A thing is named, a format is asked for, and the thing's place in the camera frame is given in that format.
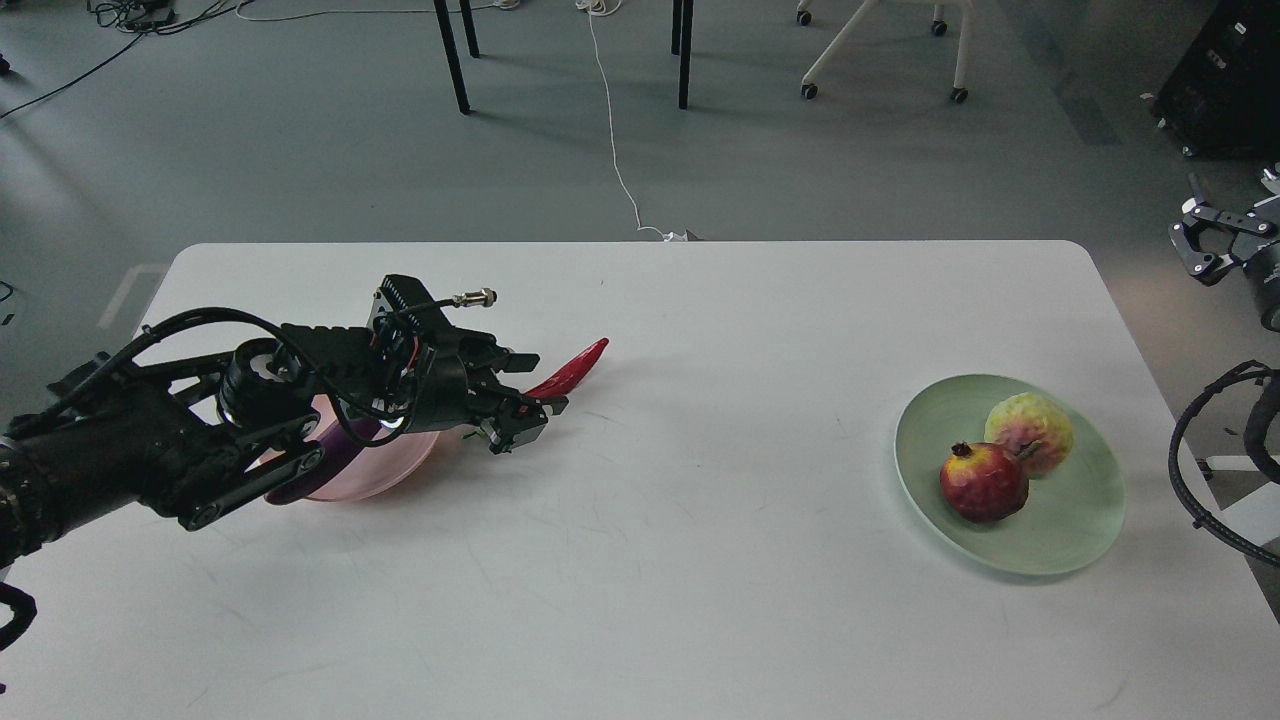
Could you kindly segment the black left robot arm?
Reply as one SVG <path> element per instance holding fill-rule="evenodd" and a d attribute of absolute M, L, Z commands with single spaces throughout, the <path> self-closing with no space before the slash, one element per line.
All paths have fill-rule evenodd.
<path fill-rule="evenodd" d="M 52 404 L 3 434 L 3 566 L 141 503 L 200 530 L 246 503 L 293 503 L 361 452 L 472 427 L 494 454 L 538 438 L 576 379 L 500 382 L 539 356 L 454 325 L 489 290 L 434 299 L 387 275 L 362 325 L 275 325 L 196 307 L 146 325 L 50 386 Z"/>

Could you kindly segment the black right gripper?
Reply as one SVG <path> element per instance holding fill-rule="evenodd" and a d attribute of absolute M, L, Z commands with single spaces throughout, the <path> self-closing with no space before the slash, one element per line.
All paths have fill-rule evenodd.
<path fill-rule="evenodd" d="M 1231 270 L 1244 272 L 1260 324 L 1279 332 L 1279 163 L 1260 170 L 1267 197 L 1245 211 L 1228 211 L 1210 201 L 1199 176 L 1187 176 L 1190 197 L 1167 236 L 1187 274 L 1204 286 Z"/>

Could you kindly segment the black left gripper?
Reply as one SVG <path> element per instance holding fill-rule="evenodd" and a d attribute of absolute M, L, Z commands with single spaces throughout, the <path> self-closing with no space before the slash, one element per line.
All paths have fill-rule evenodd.
<path fill-rule="evenodd" d="M 538 354 L 521 354 L 479 331 L 440 333 L 426 342 L 428 355 L 415 365 L 402 430 L 448 430 L 477 427 L 494 455 L 534 442 L 552 416 L 570 405 L 564 395 L 500 398 L 488 384 L 493 373 L 530 373 Z"/>

